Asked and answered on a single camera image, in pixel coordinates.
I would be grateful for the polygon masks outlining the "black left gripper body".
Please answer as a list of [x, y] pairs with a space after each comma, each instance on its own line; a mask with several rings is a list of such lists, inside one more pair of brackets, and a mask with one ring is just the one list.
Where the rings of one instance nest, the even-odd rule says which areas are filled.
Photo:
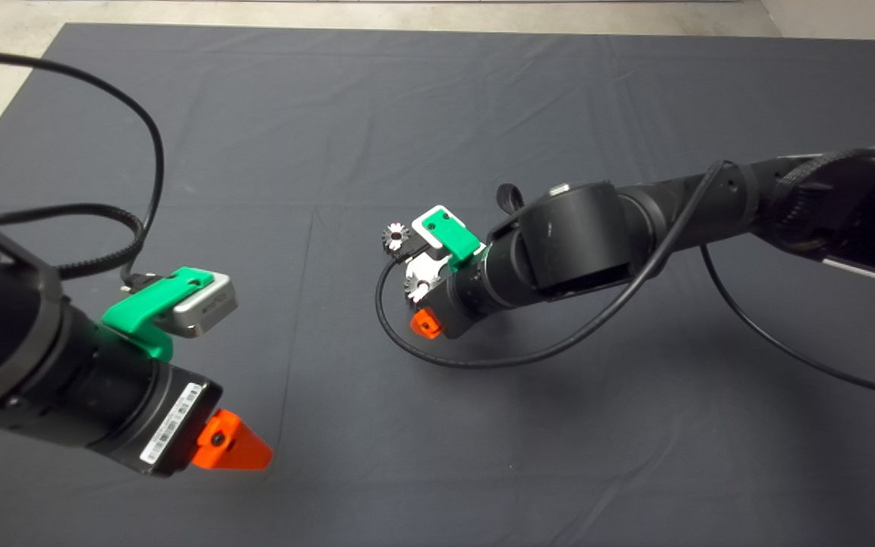
[[167, 478], [190, 464], [223, 388], [168, 363], [157, 363], [155, 372], [150, 396], [115, 439], [115, 462], [140, 474]]

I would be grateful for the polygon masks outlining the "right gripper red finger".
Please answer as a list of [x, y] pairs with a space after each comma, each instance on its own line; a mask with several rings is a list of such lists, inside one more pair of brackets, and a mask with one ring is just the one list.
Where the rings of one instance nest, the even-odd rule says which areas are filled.
[[442, 334], [442, 324], [431, 309], [417, 309], [410, 318], [411, 331], [426, 340], [437, 339]]

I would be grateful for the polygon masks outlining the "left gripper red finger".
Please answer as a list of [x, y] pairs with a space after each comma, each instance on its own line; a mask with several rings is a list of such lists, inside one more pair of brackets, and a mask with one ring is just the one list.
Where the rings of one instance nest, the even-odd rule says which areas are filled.
[[274, 449], [236, 413], [217, 409], [195, 441], [191, 464], [202, 470], [266, 470]]

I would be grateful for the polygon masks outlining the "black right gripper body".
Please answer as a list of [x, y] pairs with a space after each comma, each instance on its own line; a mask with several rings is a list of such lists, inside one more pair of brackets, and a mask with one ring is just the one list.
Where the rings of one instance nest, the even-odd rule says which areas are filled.
[[482, 272], [477, 267], [465, 267], [428, 291], [426, 308], [441, 326], [445, 338], [458, 339], [496, 312], [496, 301]]

